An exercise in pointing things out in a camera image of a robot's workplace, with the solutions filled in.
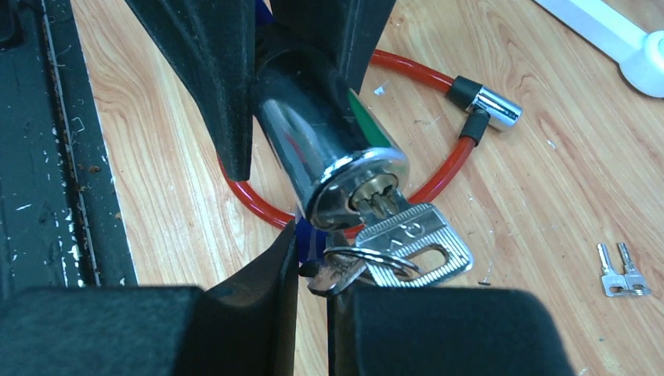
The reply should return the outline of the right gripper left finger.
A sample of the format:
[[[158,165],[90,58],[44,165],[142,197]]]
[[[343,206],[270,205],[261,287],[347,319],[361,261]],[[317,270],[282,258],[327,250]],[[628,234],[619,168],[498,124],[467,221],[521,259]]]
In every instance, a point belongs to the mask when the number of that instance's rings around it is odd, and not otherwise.
[[[1,306],[4,375],[291,375],[298,253],[290,223],[209,290],[34,288]]]

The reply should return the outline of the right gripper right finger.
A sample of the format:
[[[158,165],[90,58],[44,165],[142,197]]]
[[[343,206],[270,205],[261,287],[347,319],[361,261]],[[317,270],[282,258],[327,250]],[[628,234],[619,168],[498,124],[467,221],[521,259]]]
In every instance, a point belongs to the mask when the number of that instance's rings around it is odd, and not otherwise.
[[[328,303],[332,375],[572,375],[527,291],[356,285]]]

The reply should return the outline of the blue lock silver keys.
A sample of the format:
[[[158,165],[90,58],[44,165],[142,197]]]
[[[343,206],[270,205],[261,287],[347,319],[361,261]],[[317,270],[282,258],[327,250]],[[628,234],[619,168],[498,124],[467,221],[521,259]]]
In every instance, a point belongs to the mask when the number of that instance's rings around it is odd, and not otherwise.
[[[333,245],[308,289],[339,295],[356,281],[378,287],[440,285],[470,270],[474,258],[444,215],[429,203],[410,204],[399,190],[352,201],[365,226],[354,244]]]

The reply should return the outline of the blue cable lock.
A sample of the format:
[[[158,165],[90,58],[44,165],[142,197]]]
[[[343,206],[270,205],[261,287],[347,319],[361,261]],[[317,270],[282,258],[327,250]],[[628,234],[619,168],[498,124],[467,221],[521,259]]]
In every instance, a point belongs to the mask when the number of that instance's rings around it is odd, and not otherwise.
[[[329,233],[358,226],[355,192],[371,179],[398,188],[406,154],[331,60],[256,8],[253,112],[296,193],[298,259],[321,259]]]

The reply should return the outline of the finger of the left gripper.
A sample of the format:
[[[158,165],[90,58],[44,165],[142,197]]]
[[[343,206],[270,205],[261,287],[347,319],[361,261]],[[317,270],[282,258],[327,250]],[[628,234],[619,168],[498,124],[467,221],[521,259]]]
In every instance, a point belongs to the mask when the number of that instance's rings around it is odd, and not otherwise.
[[[278,24],[323,52],[356,92],[395,0],[271,1]]]
[[[128,6],[197,105],[232,181],[250,177],[253,1],[135,0]]]

